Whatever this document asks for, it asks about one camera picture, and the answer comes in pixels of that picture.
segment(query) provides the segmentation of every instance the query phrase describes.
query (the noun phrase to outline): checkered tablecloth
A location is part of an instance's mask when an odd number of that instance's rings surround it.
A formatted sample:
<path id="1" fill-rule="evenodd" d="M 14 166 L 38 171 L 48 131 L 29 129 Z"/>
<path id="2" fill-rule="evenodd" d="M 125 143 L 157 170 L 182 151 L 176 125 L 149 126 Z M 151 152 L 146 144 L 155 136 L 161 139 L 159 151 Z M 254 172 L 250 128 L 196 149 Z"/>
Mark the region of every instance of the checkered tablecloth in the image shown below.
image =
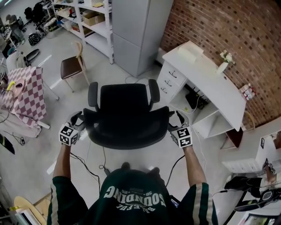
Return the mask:
<path id="1" fill-rule="evenodd" d="M 47 114 L 43 96 L 42 71 L 42 68 L 31 66 L 11 70 L 8 74 L 9 83 L 24 79 L 23 92 L 14 98 L 14 104 L 11 91 L 3 91 L 1 94 L 3 107 L 7 110 L 11 109 L 11 113 L 29 127 L 37 126 L 37 121 Z"/>

